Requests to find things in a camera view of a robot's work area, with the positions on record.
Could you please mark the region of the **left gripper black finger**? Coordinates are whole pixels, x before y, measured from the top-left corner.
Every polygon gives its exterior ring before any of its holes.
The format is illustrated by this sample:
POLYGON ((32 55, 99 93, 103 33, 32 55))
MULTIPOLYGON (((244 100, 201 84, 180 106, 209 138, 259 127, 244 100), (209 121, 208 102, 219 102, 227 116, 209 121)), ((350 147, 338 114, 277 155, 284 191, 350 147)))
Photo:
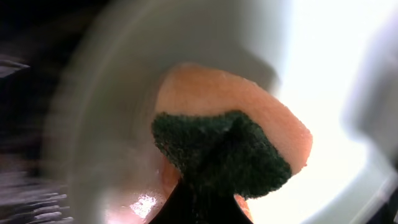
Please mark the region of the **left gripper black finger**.
POLYGON ((252 224, 233 195, 199 192, 180 179, 149 224, 252 224))

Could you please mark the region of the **green and yellow sponge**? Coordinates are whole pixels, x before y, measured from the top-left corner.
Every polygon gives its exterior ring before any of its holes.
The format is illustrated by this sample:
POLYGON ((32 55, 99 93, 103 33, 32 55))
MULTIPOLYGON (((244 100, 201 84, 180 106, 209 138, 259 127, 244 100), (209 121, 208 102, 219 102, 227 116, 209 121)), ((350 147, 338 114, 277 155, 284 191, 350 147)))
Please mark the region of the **green and yellow sponge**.
POLYGON ((307 165, 313 144, 301 120, 256 83, 195 64, 166 74, 151 131, 165 157, 167 199, 183 179, 233 195, 250 221, 247 199, 280 189, 307 165))

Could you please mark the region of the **mint plate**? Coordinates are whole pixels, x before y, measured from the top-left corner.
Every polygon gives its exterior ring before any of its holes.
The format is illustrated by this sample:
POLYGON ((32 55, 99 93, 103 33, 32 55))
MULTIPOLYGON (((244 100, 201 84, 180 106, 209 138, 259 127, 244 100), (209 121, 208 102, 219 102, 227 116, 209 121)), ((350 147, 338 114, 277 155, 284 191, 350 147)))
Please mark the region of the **mint plate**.
POLYGON ((308 166, 250 200, 256 223, 366 223, 397 173, 356 123, 371 99, 368 53, 396 1, 113 1, 62 73, 47 121, 48 171, 75 223, 140 223, 160 205, 150 136, 164 73, 193 62, 270 91, 309 128, 308 166))

